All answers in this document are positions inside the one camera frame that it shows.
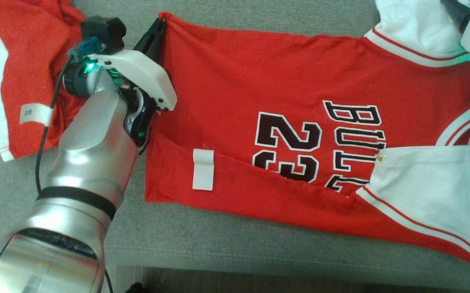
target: red jersey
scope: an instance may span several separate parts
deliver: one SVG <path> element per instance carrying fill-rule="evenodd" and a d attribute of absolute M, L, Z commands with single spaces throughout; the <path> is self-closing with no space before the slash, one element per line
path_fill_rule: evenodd
<path fill-rule="evenodd" d="M 84 100 L 60 89 L 51 111 L 54 84 L 67 50 L 81 41 L 84 19 L 70 0 L 0 1 L 0 155 L 4 161 L 58 145 Z"/>
<path fill-rule="evenodd" d="M 178 102 L 146 200 L 422 245 L 470 261 L 470 54 L 223 30 L 161 13 Z"/>

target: size label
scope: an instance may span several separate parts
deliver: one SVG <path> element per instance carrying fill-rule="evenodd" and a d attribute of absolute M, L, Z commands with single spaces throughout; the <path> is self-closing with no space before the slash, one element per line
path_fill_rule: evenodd
<path fill-rule="evenodd" d="M 49 106 L 40 103 L 24 104 L 20 111 L 20 124 L 25 122 L 38 122 L 45 126 L 51 124 L 52 109 Z"/>

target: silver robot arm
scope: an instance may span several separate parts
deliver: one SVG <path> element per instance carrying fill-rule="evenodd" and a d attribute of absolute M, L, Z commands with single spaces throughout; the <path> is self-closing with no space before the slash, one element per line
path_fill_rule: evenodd
<path fill-rule="evenodd" d="M 101 291 L 103 241 L 146 141 L 137 136 L 177 102 L 165 70 L 142 52 L 90 59 L 90 98 L 60 138 L 29 216 L 0 241 L 0 293 Z"/>

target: black band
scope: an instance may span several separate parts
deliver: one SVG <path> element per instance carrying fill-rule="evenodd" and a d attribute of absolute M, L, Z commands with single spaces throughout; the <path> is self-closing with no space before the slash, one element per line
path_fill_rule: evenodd
<path fill-rule="evenodd" d="M 97 195 L 93 192 L 87 191 L 85 189 L 79 189 L 76 187 L 68 186 L 51 186 L 42 189 L 40 195 L 36 200 L 41 199 L 52 199 L 52 198 L 64 198 L 77 200 L 79 202 L 86 203 L 90 206 L 93 206 L 101 211 L 103 211 L 107 216 L 110 217 L 110 220 L 114 219 L 116 214 L 116 206 L 110 200 Z"/>

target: white tag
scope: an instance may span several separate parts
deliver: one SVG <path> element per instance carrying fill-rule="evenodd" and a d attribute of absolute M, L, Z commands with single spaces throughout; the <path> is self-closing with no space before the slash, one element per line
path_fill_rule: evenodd
<path fill-rule="evenodd" d="M 51 124 L 52 109 L 39 103 L 25 104 L 20 109 L 20 124 L 25 122 L 39 122 L 45 126 Z"/>
<path fill-rule="evenodd" d="M 194 149 L 194 185 L 196 190 L 213 190 L 213 151 Z"/>

